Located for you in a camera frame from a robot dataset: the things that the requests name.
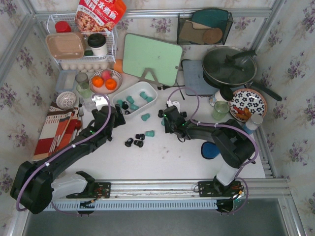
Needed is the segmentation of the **white storage basket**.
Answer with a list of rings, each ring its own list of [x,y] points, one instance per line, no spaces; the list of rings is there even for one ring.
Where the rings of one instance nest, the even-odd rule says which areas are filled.
[[[150,103],[147,103],[147,101],[139,96],[140,92],[144,91],[148,97],[152,97],[153,101]],[[133,111],[130,109],[130,103],[126,100],[127,96],[132,96],[134,100],[134,104],[139,107],[138,110]],[[112,103],[116,104],[117,100],[122,100],[123,102],[127,102],[129,108],[128,110],[130,111],[129,115],[125,114],[125,110],[122,110],[124,118],[126,120],[132,119],[137,115],[141,115],[148,111],[149,108],[151,108],[153,105],[156,104],[158,98],[158,93],[157,91],[147,82],[138,82],[129,88],[126,88],[125,90],[117,93],[113,98],[112,98]]]

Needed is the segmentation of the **grey blue oven mitt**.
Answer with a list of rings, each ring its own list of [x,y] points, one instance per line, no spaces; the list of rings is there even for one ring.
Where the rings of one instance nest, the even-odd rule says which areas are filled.
[[[219,154],[224,161],[233,168],[239,168],[246,160],[249,160],[255,148],[251,141],[236,141],[233,144],[217,147],[212,142],[204,142],[201,146],[201,155],[205,159],[214,159]]]

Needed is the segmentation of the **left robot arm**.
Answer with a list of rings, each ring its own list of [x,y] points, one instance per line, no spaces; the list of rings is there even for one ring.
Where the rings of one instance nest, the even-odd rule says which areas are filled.
[[[50,157],[19,166],[10,191],[18,211],[42,212],[53,199],[53,181],[80,158],[111,141],[113,129],[126,122],[118,105],[105,105],[92,114],[94,119],[70,144]]]

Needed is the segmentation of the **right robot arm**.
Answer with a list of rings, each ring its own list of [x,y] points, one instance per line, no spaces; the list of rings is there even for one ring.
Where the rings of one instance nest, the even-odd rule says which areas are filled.
[[[185,120],[175,106],[166,108],[163,118],[165,132],[175,134],[180,141],[205,140],[216,145],[224,164],[214,181],[221,186],[230,185],[245,161],[256,153],[255,141],[234,119],[217,124]]]

